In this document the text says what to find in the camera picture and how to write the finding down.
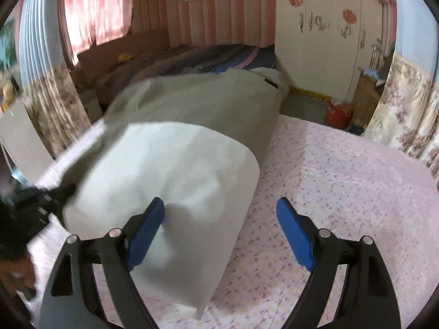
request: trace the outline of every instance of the white wardrobe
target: white wardrobe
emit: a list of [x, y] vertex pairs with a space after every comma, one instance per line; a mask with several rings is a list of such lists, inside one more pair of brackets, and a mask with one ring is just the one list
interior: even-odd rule
[[350, 101], [381, 30], [378, 0], [277, 0], [278, 68], [293, 87]]

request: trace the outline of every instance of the wall decal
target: wall decal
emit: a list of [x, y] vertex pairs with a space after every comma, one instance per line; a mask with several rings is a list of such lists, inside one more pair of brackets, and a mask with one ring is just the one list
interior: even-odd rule
[[288, 2], [294, 7], [299, 7], [303, 5], [303, 0], [288, 0]]
[[349, 9], [343, 10], [343, 19], [348, 24], [355, 24], [356, 23], [356, 14], [354, 13], [354, 11], [349, 10]]

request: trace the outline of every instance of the floor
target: floor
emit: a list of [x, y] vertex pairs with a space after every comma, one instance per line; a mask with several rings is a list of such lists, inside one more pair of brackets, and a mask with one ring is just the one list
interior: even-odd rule
[[325, 125], [324, 116], [327, 108], [328, 102], [324, 100], [290, 92], [282, 105], [280, 105], [280, 113], [282, 115]]

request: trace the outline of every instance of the pink bedsheet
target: pink bedsheet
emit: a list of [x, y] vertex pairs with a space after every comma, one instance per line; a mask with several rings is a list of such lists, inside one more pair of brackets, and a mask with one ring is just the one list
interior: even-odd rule
[[[102, 124], [94, 126], [40, 185], [56, 185], [102, 130]], [[428, 169], [395, 149], [279, 116], [252, 205], [201, 321], [182, 319], [175, 307], [141, 293], [160, 328], [282, 327], [309, 274], [295, 261], [277, 223], [275, 205], [281, 196], [338, 237], [372, 236], [392, 278], [403, 328], [414, 319], [439, 282], [439, 195]], [[54, 223], [31, 246], [40, 291], [66, 236]], [[340, 267], [320, 324], [335, 313], [343, 277]], [[107, 316], [120, 324], [99, 268], [97, 281]], [[40, 298], [30, 307], [37, 321]]]

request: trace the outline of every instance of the pink striped wall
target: pink striped wall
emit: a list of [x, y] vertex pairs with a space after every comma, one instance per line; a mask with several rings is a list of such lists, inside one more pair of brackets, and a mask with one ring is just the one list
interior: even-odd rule
[[134, 33], [168, 28], [166, 0], [133, 0]]
[[274, 43], [276, 0], [166, 0], [172, 46]]

